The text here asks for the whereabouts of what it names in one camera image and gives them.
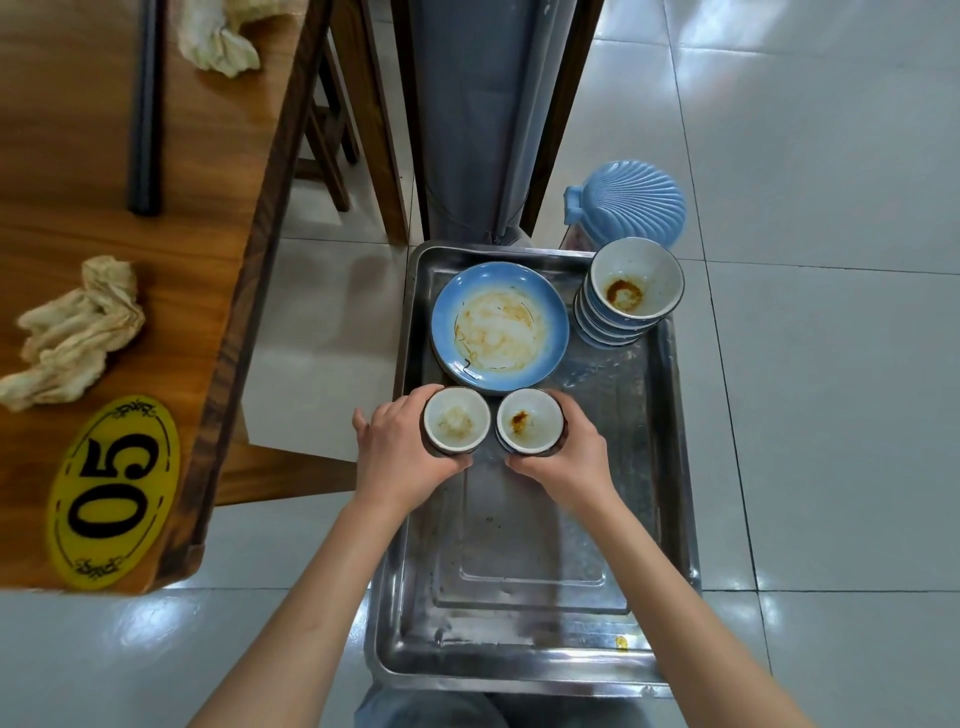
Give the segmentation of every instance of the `white bowl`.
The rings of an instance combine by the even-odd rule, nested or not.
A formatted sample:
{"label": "white bowl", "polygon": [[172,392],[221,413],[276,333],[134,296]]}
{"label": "white bowl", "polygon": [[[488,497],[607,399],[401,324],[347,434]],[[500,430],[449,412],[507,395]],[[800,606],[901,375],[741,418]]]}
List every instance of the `white bowl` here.
{"label": "white bowl", "polygon": [[[588,302],[615,326],[630,327],[663,318],[684,294],[684,271],[677,258],[653,240],[625,237],[593,257]],[[617,294],[611,289],[616,286]],[[624,303],[614,306],[611,296]]]}
{"label": "white bowl", "polygon": [[490,407],[472,389],[447,387],[423,408],[423,429],[441,452],[472,452],[490,431]]}
{"label": "white bowl", "polygon": [[496,411],[496,434],[506,449],[538,455],[564,434],[564,412],[546,392],[518,389],[504,397]]}

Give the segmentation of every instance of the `small bowl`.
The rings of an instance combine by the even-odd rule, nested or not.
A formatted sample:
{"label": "small bowl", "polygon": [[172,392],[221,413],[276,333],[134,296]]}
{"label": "small bowl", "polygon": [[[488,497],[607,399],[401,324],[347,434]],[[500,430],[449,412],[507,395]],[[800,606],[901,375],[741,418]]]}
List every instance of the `small bowl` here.
{"label": "small bowl", "polygon": [[584,284],[580,286],[580,298],[584,313],[589,316],[590,320],[602,328],[609,329],[611,332],[636,336],[638,332],[646,330],[658,320],[655,319],[654,321],[639,323],[634,322],[632,324],[624,324],[622,321],[619,323],[616,321],[611,321],[611,319],[614,317],[607,312],[607,308],[600,303],[599,299],[596,298],[596,292],[593,290],[593,286],[590,285],[588,280],[584,281]]}
{"label": "small bowl", "polygon": [[624,328],[662,319],[684,295],[684,271],[677,258],[642,237],[601,248],[590,263],[588,281],[589,302],[606,321]]}
{"label": "small bowl", "polygon": [[619,342],[630,342],[635,341],[638,334],[635,330],[627,330],[625,328],[617,328],[608,324],[602,318],[597,316],[587,303],[584,301],[584,292],[578,291],[577,295],[573,299],[573,311],[583,322],[587,325],[587,328],[596,330],[598,333],[603,334],[604,339],[612,339],[613,341]]}
{"label": "small bowl", "polygon": [[447,455],[473,452],[490,431],[490,407],[467,387],[447,387],[423,408],[423,430],[434,448]]}
{"label": "small bowl", "polygon": [[629,347],[640,338],[637,333],[632,334],[630,338],[626,339],[620,336],[606,335],[584,314],[583,302],[579,299],[574,300],[573,303],[573,325],[580,335],[580,338],[596,349],[620,349],[622,347]]}
{"label": "small bowl", "polygon": [[540,389],[518,389],[496,411],[496,436],[510,452],[539,455],[564,434],[564,411]]}
{"label": "small bowl", "polygon": [[430,340],[441,366],[488,394],[546,379],[564,358],[569,335],[566,306],[550,281],[504,261],[454,276],[430,317]]}

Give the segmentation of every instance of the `crumpled cloth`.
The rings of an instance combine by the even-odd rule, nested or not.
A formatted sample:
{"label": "crumpled cloth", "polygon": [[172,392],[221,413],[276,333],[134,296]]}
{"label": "crumpled cloth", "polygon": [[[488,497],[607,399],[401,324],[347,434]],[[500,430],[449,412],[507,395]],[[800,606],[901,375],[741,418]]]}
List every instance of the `crumpled cloth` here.
{"label": "crumpled cloth", "polygon": [[234,78],[260,67],[260,57],[240,35],[240,26],[285,12],[286,0],[183,0],[177,47],[198,68]]}
{"label": "crumpled cloth", "polygon": [[30,333],[20,358],[30,369],[0,379],[0,403],[19,412],[34,404],[78,400],[143,327],[136,275],[112,255],[87,260],[84,287],[27,311],[16,324]]}

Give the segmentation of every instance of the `stainless steel tray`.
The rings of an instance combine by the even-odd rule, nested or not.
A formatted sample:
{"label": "stainless steel tray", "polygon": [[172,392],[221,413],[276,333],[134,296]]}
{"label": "stainless steel tray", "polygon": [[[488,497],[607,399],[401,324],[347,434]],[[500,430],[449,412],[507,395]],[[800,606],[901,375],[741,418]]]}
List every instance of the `stainless steel tray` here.
{"label": "stainless steel tray", "polygon": [[[457,273],[509,260],[546,276],[567,306],[590,254],[431,243],[407,266],[394,394],[453,383],[429,339],[433,302]],[[668,319],[617,352],[574,331],[541,386],[566,390],[607,438],[613,482],[664,553],[700,588],[684,418]],[[494,410],[498,400],[490,399]],[[491,433],[473,467],[400,528],[373,582],[367,663],[405,688],[669,695],[650,644],[596,545]]]}

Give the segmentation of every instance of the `forearm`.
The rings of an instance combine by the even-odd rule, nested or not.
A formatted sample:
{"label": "forearm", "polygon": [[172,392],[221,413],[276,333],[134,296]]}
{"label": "forearm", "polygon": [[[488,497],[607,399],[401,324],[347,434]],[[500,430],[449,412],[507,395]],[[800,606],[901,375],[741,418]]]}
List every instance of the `forearm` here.
{"label": "forearm", "polygon": [[619,498],[583,514],[691,726],[809,726]]}
{"label": "forearm", "polygon": [[315,728],[357,607],[399,514],[348,503],[259,636],[191,723]]}

